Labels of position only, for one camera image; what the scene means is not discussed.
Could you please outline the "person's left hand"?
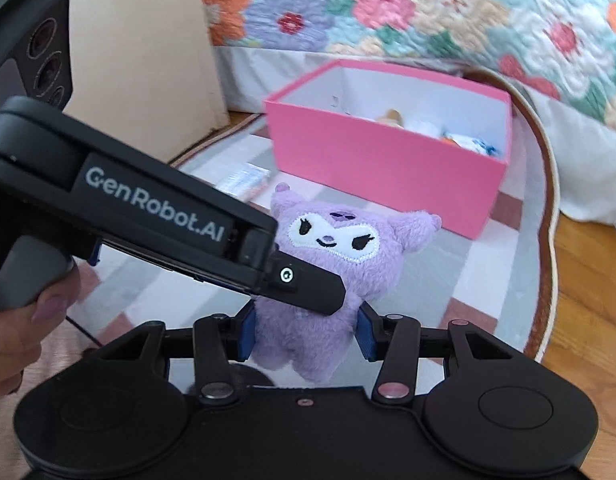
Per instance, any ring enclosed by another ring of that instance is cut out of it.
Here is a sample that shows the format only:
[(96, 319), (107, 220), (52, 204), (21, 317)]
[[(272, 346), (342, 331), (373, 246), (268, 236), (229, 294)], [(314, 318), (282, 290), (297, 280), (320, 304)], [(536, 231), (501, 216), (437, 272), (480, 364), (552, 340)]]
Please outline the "person's left hand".
[(74, 266), (33, 304), (0, 311), (0, 399), (20, 388), (24, 369), (38, 361), (42, 342), (63, 323), (80, 289), (79, 269)]

